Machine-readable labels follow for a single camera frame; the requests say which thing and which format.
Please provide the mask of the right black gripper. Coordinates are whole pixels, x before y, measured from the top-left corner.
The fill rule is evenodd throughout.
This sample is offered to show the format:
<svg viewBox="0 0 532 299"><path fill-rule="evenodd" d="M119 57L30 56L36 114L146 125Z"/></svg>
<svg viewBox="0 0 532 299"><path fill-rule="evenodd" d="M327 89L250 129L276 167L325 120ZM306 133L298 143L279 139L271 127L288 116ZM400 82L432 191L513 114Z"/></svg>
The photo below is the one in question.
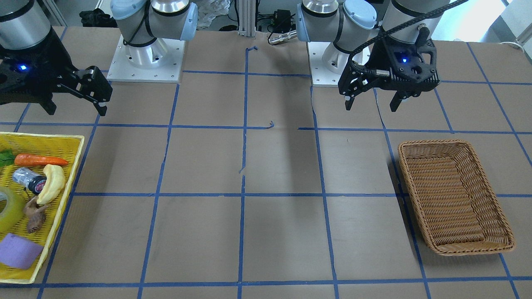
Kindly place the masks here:
<svg viewBox="0 0 532 299"><path fill-rule="evenodd" d="M28 49L1 47L0 103L36 103L53 115L54 93L70 93L91 102L106 116L112 87L97 66L76 68L55 30Z"/></svg>

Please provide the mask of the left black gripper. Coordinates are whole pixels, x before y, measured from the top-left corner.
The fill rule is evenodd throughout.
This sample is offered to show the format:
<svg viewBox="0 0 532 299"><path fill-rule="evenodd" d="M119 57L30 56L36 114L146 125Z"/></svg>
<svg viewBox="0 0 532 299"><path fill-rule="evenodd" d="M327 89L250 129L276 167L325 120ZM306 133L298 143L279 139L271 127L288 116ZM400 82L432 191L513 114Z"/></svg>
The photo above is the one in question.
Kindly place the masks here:
<svg viewBox="0 0 532 299"><path fill-rule="evenodd" d="M417 97L440 84L437 72L437 51L429 38L427 25L413 25L414 42L408 43L393 37L373 38L370 57L361 66L348 62L340 76L339 93L345 98L346 110L351 110L354 97L370 88L396 91L389 107L396 112L409 97Z"/></svg>

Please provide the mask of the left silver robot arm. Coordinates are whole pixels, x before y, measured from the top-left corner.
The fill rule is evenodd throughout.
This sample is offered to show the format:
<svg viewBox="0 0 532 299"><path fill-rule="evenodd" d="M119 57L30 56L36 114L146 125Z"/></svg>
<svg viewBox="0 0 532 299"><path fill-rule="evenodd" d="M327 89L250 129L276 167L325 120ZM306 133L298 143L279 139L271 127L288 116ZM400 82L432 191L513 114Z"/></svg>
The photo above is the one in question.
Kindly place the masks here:
<svg viewBox="0 0 532 299"><path fill-rule="evenodd" d="M346 110L372 88L395 91L390 108L434 90L441 82L437 49L431 39L449 0L391 0L378 20L366 0L303 0L295 15L298 39L330 42L345 62L338 63L340 95Z"/></svg>

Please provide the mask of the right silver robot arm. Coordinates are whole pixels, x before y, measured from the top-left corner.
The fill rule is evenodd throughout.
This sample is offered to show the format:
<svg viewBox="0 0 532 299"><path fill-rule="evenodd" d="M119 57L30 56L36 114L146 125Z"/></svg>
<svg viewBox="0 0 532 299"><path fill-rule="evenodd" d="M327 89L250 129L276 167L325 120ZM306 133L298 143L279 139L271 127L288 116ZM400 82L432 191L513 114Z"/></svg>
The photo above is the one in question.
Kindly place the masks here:
<svg viewBox="0 0 532 299"><path fill-rule="evenodd" d="M192 40L198 8L188 0L113 0L109 15L100 8L82 11L84 27L119 28L122 47L137 68L164 62L164 39ZM100 68L78 69L36 0L2 0L0 17L0 103L36 103L49 115L55 93L70 93L107 112L112 87Z"/></svg>

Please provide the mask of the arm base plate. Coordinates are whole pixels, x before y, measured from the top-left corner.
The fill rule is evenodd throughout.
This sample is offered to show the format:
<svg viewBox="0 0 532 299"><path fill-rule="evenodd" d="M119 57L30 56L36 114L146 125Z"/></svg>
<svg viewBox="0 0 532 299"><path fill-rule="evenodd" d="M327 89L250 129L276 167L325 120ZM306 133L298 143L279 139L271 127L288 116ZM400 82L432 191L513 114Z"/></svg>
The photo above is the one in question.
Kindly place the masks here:
<svg viewBox="0 0 532 299"><path fill-rule="evenodd" d="M308 42L308 62L314 87L337 87L349 54L336 49L331 42Z"/></svg>
<svg viewBox="0 0 532 299"><path fill-rule="evenodd" d="M113 82L179 83L186 42L158 38L145 47L127 46L120 37L107 78Z"/></svg>

